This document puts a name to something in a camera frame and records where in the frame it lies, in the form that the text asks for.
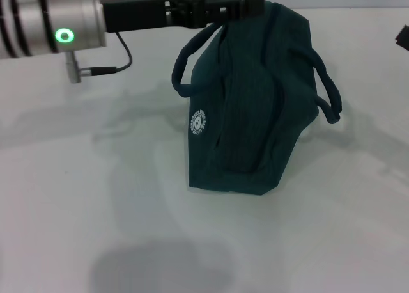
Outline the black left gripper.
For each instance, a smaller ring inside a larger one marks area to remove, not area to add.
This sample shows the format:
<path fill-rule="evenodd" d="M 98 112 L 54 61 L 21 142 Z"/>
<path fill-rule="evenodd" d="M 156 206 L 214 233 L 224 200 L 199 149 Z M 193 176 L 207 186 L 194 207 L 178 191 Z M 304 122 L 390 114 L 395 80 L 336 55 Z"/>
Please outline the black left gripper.
<path fill-rule="evenodd" d="M 100 0 L 106 31 L 203 28 L 210 19 L 244 19 L 264 13 L 265 0 Z"/>

